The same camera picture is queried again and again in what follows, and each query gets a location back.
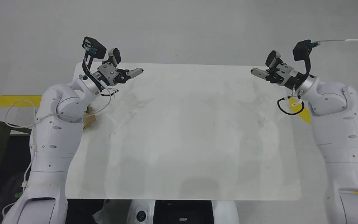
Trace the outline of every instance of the yellow floor stripe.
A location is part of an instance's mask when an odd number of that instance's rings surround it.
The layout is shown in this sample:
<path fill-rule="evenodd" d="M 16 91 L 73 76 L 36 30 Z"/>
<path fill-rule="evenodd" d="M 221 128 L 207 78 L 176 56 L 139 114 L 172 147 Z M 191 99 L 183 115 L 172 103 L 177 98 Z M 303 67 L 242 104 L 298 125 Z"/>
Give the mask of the yellow floor stripe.
<path fill-rule="evenodd" d="M 294 113 L 298 112 L 302 107 L 301 105 L 291 106 L 295 102 L 296 102 L 296 100 L 294 98 L 290 98 L 290 109 Z M 304 108 L 303 111 L 298 114 L 298 116 L 300 116 L 308 124 L 311 124 L 311 118 L 310 118 L 310 115 L 309 115 L 309 110 L 307 108 Z"/>
<path fill-rule="evenodd" d="M 30 100 L 35 106 L 40 106 L 41 96 L 0 96 L 0 107 L 9 107 L 18 100 Z M 16 107 L 32 106 L 28 102 L 18 102 Z"/>

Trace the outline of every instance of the gray floor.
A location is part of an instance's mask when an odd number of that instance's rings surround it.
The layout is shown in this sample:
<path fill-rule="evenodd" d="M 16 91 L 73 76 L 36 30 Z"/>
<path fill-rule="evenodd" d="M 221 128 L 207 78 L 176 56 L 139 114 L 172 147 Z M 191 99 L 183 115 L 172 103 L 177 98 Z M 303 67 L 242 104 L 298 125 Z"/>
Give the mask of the gray floor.
<path fill-rule="evenodd" d="M 0 94 L 40 95 L 70 82 L 84 36 L 118 47 L 124 62 L 262 66 L 276 49 L 304 71 L 293 62 L 296 42 L 358 38 L 357 9 L 355 0 L 2 0 Z M 323 44 L 311 73 L 358 88 L 357 56 L 358 44 Z M 301 200 L 238 202 L 242 223 L 326 223 L 323 160 L 310 126 L 299 118 L 293 126 Z"/>

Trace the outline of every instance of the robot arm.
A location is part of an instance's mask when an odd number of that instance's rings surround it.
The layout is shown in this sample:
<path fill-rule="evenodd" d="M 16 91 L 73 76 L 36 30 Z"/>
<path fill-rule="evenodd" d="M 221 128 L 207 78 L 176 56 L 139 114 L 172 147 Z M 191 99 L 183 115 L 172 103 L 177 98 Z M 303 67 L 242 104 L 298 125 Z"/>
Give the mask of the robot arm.
<path fill-rule="evenodd" d="M 108 60 L 102 62 L 97 72 L 91 73 L 93 59 L 103 59 L 106 48 L 88 37 L 83 47 L 86 50 L 82 64 L 85 76 L 67 85 L 52 86 L 42 96 L 30 137 L 29 180 L 23 183 L 23 195 L 6 214 L 3 223 L 65 223 L 67 172 L 81 141 L 83 115 L 88 104 L 106 89 L 106 85 L 125 83 L 143 72 L 141 68 L 117 69 L 121 58 L 118 49 L 113 48 Z M 84 95 L 78 96 L 75 90 Z"/>
<path fill-rule="evenodd" d="M 302 41 L 293 50 L 295 60 L 304 60 L 306 73 L 297 72 L 272 51 L 266 71 L 252 69 L 254 76 L 294 90 L 309 102 L 312 130 L 328 176 L 326 210 L 330 223 L 358 223 L 358 94 L 351 86 L 324 83 L 309 74 L 309 53 L 317 43 Z"/>

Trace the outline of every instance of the white table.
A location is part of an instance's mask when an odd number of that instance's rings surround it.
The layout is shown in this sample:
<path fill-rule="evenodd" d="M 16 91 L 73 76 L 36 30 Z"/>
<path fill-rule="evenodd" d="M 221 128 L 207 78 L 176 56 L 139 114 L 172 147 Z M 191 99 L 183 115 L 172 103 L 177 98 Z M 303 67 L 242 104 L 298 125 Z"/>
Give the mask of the white table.
<path fill-rule="evenodd" d="M 118 67 L 144 73 L 116 86 L 84 131 L 68 198 L 299 199 L 290 117 L 276 106 L 284 88 L 246 66 Z M 97 98 L 95 109 L 108 99 Z"/>

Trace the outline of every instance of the black panel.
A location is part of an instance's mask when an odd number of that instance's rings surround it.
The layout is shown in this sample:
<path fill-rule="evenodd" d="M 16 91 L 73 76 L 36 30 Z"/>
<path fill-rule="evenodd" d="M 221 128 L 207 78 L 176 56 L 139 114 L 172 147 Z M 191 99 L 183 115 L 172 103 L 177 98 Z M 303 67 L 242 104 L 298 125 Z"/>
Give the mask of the black panel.
<path fill-rule="evenodd" d="M 214 224 L 210 200 L 157 200 L 153 224 Z"/>
<path fill-rule="evenodd" d="M 94 58 L 105 58 L 107 49 L 94 38 L 86 36 L 83 39 L 82 47 Z"/>

